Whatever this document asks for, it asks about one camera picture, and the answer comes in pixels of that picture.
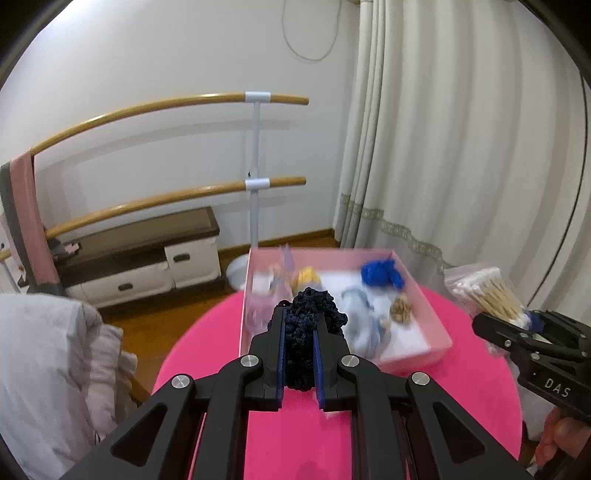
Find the blue yarn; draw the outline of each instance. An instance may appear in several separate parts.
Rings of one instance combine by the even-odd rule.
[[[536,315],[534,312],[527,312],[527,315],[530,317],[531,324],[530,324],[530,332],[532,333],[542,333],[544,330],[544,322],[540,318],[539,315]]]
[[[402,290],[404,280],[400,272],[394,268],[394,260],[376,260],[361,267],[361,280],[370,287],[394,287]]]

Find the wooden handrail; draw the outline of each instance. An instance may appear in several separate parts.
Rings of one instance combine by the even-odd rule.
[[[275,177],[269,179],[269,188],[277,187],[293,187],[296,185],[305,185],[306,177]],[[176,192],[164,193],[162,195],[154,195],[133,202],[124,203],[114,207],[98,210],[88,215],[84,215],[69,222],[61,223],[51,227],[45,231],[45,236],[49,240],[64,233],[71,232],[82,228],[83,226],[91,225],[93,223],[108,220],[109,218],[118,217],[126,213],[137,212],[138,210],[145,210],[147,208],[157,207],[160,205],[167,205],[169,203],[183,202],[185,200],[193,200],[197,198],[210,197],[213,195],[222,195],[225,193],[245,192],[246,184],[244,180],[231,181],[219,185],[210,185],[207,187],[196,187],[193,189],[178,190]],[[6,260],[11,256],[10,251],[0,252],[0,262]]]
[[[71,138],[77,134],[81,134],[82,132],[86,132],[92,128],[110,124],[111,122],[116,122],[117,120],[122,120],[124,118],[141,115],[142,113],[156,112],[158,110],[167,110],[170,108],[178,108],[182,106],[204,105],[205,103],[240,103],[245,101],[245,93],[207,93],[204,95],[169,98],[166,100],[158,100],[156,102],[130,106],[121,110],[116,110],[115,112],[96,116],[90,120],[87,120],[86,122],[82,122],[81,124],[75,125],[71,128],[68,128],[67,130],[64,130],[63,132],[53,135],[53,137],[50,137],[40,144],[35,145],[31,149],[31,155],[35,157],[35,155],[58,144],[59,142]],[[280,95],[272,93],[271,103],[308,105],[309,99],[299,95]]]

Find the white cable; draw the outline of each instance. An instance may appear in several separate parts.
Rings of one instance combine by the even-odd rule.
[[[294,47],[291,46],[290,41],[287,40],[287,34],[285,33],[285,8],[287,6],[287,0],[283,0],[283,13],[281,14],[281,31],[283,32],[283,40],[285,40],[286,45],[289,47],[291,52],[296,57],[301,58],[302,60],[311,61],[313,63],[316,63],[316,62],[324,60],[326,57],[328,57],[330,55],[330,52],[332,51],[333,47],[335,46],[336,38],[339,36],[340,10],[341,10],[341,7],[343,6],[343,0],[337,0],[337,1],[339,2],[339,9],[337,10],[337,13],[336,13],[335,37],[333,38],[333,41],[330,44],[328,51],[324,55],[322,55],[321,57],[318,57],[317,59],[311,59],[310,57],[306,57],[304,55],[300,55],[299,53],[297,53],[296,50],[294,49]]]

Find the white wall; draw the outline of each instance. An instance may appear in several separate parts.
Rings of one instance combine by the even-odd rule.
[[[136,103],[245,90],[305,95],[309,106],[261,109],[261,173],[305,175],[308,185],[262,192],[260,237],[331,227],[359,8],[344,1],[334,50],[310,64],[285,45],[281,7],[281,0],[74,0],[37,36],[0,91],[0,162],[77,122]],[[337,0],[288,0],[294,47],[321,55],[336,11]],[[45,225],[139,197],[244,178],[251,112],[251,105],[240,104],[151,113],[47,150],[36,158]],[[205,200],[190,205],[215,205],[219,246],[248,243],[246,194]]]

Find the cabinet drawer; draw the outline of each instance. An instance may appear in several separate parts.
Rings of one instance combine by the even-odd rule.
[[[88,301],[86,295],[84,295],[82,286],[80,285],[72,285],[71,287],[66,288],[66,295],[71,299]]]
[[[167,262],[98,278],[80,285],[89,303],[106,307],[170,291],[174,287]]]
[[[215,237],[170,245],[164,251],[177,288],[211,281],[222,274]]]

